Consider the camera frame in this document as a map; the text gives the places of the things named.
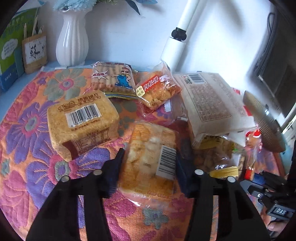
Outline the red white rice cracker bag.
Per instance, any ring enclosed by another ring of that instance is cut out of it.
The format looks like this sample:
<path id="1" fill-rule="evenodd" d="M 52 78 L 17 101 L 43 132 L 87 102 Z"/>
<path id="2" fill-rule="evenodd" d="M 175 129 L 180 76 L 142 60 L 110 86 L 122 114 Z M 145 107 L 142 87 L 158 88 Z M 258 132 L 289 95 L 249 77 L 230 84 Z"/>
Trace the red white rice cracker bag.
<path id="1" fill-rule="evenodd" d="M 250 148 L 244 178 L 252 181 L 257 155 L 262 149 L 261 132 L 259 129 L 246 133 L 246 146 Z"/>

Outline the small orange pork-floss cake pack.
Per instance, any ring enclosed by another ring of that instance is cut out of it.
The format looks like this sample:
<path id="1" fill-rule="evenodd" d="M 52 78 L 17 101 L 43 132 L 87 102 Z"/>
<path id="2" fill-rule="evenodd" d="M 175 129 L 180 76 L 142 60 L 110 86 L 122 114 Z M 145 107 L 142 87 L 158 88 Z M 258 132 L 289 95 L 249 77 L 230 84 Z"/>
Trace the small orange pork-floss cake pack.
<path id="1" fill-rule="evenodd" d="M 149 110 L 156 110 L 180 91 L 180 85 L 164 61 L 143 75 L 135 89 L 138 99 Z"/>

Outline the blue artificial flowers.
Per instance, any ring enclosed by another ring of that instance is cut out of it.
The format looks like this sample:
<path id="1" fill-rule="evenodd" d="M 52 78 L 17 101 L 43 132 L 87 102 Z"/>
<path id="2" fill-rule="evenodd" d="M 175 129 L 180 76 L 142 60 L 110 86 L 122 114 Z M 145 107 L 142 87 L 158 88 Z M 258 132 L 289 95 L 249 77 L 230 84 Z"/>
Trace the blue artificial flowers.
<path id="1" fill-rule="evenodd" d="M 136 13 L 140 15 L 137 3 L 145 5 L 157 4 L 156 0 L 124 0 Z M 117 0 L 61 0 L 56 1 L 53 5 L 55 11 L 83 11 L 86 9 L 92 9 L 96 4 L 117 4 Z"/>

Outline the colourful floral table mat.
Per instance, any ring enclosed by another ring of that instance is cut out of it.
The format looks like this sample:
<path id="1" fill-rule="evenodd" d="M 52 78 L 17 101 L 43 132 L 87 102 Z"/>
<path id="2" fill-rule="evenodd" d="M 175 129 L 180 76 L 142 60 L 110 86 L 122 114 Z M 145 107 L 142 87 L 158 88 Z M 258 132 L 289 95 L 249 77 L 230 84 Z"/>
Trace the colourful floral table mat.
<path id="1" fill-rule="evenodd" d="M 90 74 L 90 69 L 69 69 L 23 75 L 1 94 L 1 210 L 22 239 L 58 180 L 86 176 L 112 159 L 142 116 L 138 101 L 112 99 L 120 116 L 119 138 L 66 162 L 51 146 L 47 109 L 83 94 Z M 164 211 L 138 207 L 119 192 L 103 204 L 114 240 L 183 240 L 193 202 L 176 188 Z"/>

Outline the orange pastry snack pack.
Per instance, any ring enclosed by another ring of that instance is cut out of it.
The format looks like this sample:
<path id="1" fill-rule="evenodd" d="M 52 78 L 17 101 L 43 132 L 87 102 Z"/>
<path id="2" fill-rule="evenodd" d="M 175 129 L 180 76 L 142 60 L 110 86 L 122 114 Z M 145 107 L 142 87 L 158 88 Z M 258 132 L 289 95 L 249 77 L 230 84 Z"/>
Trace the orange pastry snack pack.
<path id="1" fill-rule="evenodd" d="M 135 124 L 119 174 L 118 190 L 142 206 L 166 205 L 174 190 L 177 133 L 139 121 Z"/>

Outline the beige paper snack bag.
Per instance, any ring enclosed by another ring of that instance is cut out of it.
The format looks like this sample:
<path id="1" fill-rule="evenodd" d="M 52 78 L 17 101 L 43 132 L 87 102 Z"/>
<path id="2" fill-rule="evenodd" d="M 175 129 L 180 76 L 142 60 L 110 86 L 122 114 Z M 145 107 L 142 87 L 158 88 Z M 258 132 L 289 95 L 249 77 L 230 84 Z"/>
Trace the beige paper snack bag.
<path id="1" fill-rule="evenodd" d="M 242 97 L 218 73 L 174 74 L 187 110 L 191 144 L 198 148 L 205 136 L 221 136 L 256 128 Z"/>

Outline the yellow bread slice pack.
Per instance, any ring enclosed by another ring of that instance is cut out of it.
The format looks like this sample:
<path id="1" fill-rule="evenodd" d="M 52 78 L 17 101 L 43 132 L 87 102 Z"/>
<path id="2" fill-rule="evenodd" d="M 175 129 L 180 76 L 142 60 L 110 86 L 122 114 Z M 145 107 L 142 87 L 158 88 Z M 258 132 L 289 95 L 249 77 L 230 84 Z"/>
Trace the yellow bread slice pack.
<path id="1" fill-rule="evenodd" d="M 100 90 L 50 106 L 47 119 L 51 145 L 67 162 L 119 137 L 119 114 Z"/>

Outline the brown pen holder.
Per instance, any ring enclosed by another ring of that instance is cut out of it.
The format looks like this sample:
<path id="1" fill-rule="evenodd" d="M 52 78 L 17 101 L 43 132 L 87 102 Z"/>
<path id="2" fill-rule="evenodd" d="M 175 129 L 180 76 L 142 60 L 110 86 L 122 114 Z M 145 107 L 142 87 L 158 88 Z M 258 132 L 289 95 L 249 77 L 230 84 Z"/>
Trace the brown pen holder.
<path id="1" fill-rule="evenodd" d="M 23 66 L 26 74 L 31 74 L 47 63 L 46 33 L 36 31 L 33 24 L 32 34 L 22 40 Z"/>

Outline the black television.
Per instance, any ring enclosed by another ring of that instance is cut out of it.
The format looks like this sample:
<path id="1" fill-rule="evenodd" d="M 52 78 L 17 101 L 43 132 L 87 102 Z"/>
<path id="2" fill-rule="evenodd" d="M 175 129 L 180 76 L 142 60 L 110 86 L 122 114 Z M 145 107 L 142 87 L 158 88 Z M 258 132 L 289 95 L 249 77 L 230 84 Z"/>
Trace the black television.
<path id="1" fill-rule="evenodd" d="M 278 11 L 267 17 L 268 41 L 253 72 L 286 118 L 295 104 L 295 30 Z"/>

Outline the ribbed glass bowl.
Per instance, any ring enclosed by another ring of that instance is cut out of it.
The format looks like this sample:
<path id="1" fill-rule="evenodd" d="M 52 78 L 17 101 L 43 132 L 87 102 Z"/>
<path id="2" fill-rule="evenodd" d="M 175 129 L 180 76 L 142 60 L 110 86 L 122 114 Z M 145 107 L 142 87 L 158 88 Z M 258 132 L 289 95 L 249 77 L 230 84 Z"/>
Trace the ribbed glass bowl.
<path id="1" fill-rule="evenodd" d="M 259 126 L 263 147 L 274 153 L 286 150 L 282 129 L 269 110 L 253 94 L 245 91 L 243 103 Z"/>

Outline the cartoon biscuit stick pack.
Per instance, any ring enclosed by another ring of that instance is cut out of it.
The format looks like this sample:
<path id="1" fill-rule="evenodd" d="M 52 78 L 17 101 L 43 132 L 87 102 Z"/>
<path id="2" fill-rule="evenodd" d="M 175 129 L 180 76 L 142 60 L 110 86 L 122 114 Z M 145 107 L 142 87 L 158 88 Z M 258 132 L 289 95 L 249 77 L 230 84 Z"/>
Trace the cartoon biscuit stick pack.
<path id="1" fill-rule="evenodd" d="M 135 81 L 131 66 L 119 62 L 95 62 L 92 65 L 89 87 L 89 91 L 94 90 L 135 95 Z"/>

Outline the white desk lamp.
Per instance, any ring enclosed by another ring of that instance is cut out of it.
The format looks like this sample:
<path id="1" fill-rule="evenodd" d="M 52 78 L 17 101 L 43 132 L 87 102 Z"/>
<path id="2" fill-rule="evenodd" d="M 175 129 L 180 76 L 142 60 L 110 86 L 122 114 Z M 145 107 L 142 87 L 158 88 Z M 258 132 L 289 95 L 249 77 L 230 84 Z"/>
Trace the white desk lamp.
<path id="1" fill-rule="evenodd" d="M 171 72 L 176 70 L 182 56 L 185 48 L 184 41 L 187 39 L 187 30 L 199 2 L 199 0 L 187 1 L 177 27 L 171 32 L 171 36 L 166 41 L 160 60 L 168 65 Z"/>

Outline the yellow peanut snack bag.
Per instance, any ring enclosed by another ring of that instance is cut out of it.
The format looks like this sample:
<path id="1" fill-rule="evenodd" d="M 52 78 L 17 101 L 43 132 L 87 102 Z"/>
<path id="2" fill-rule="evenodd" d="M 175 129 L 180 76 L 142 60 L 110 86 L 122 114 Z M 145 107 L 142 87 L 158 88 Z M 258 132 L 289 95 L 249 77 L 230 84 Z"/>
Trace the yellow peanut snack bag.
<path id="1" fill-rule="evenodd" d="M 218 136 L 205 136 L 193 153 L 196 168 L 219 179 L 228 176 L 237 179 L 245 161 L 241 145 Z"/>

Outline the white ribbed vase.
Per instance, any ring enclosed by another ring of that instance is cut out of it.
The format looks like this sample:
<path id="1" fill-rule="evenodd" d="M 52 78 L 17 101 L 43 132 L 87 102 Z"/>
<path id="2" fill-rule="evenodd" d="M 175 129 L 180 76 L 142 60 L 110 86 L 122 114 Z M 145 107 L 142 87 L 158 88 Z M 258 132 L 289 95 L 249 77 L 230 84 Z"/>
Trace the white ribbed vase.
<path id="1" fill-rule="evenodd" d="M 91 9 L 62 11 L 63 26 L 56 44 L 56 58 L 62 67 L 85 63 L 89 50 L 85 16 Z"/>

